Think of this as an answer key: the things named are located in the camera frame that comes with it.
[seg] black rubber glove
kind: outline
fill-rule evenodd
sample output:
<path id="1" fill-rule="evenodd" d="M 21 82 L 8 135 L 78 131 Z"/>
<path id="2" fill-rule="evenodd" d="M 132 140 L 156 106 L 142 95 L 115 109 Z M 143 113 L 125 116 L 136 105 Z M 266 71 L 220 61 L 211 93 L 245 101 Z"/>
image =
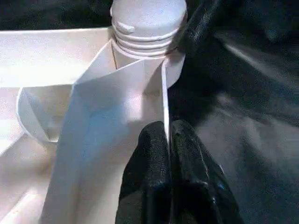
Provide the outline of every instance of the black rubber glove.
<path id="1" fill-rule="evenodd" d="M 162 122 L 147 125 L 122 178 L 116 224 L 168 224 L 171 177 Z"/>
<path id="2" fill-rule="evenodd" d="M 239 208 L 221 167 L 194 129 L 172 123 L 174 215 L 178 224 L 242 224 Z"/>
<path id="3" fill-rule="evenodd" d="M 192 127 L 178 120 L 171 131 L 171 166 L 163 123 L 141 131 L 123 174 L 115 223 L 242 224 L 220 166 Z"/>

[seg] black fabric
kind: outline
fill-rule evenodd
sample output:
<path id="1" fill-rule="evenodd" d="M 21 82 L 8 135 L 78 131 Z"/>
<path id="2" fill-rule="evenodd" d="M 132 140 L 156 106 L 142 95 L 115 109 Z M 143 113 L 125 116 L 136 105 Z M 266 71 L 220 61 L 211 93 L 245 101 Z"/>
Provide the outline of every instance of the black fabric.
<path id="1" fill-rule="evenodd" d="M 188 0 L 187 3 L 190 19 L 179 50 L 188 56 L 209 45 L 217 27 L 238 24 L 271 42 L 281 41 L 299 28 L 298 1 Z"/>
<path id="2" fill-rule="evenodd" d="M 168 224 L 171 176 L 162 122 L 147 125 L 122 178 L 116 224 Z"/>
<path id="3" fill-rule="evenodd" d="M 170 165 L 163 123 L 141 131 L 124 170 L 115 223 L 242 224 L 223 171 L 193 128 L 177 120 L 171 133 Z"/>
<path id="4" fill-rule="evenodd" d="M 0 30 L 95 28 L 111 25 L 112 0 L 6 0 Z"/>

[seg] white plastic container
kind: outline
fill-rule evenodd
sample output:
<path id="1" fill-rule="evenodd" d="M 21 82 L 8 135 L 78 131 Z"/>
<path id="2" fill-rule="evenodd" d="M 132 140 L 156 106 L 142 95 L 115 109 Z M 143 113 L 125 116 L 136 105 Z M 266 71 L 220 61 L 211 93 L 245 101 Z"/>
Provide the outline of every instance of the white plastic container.
<path id="1" fill-rule="evenodd" d="M 122 172 L 140 131 L 161 120 L 169 135 L 167 77 L 179 77 L 184 56 L 117 66 L 131 58 L 107 61 L 112 42 L 72 89 L 42 224 L 114 223 Z"/>

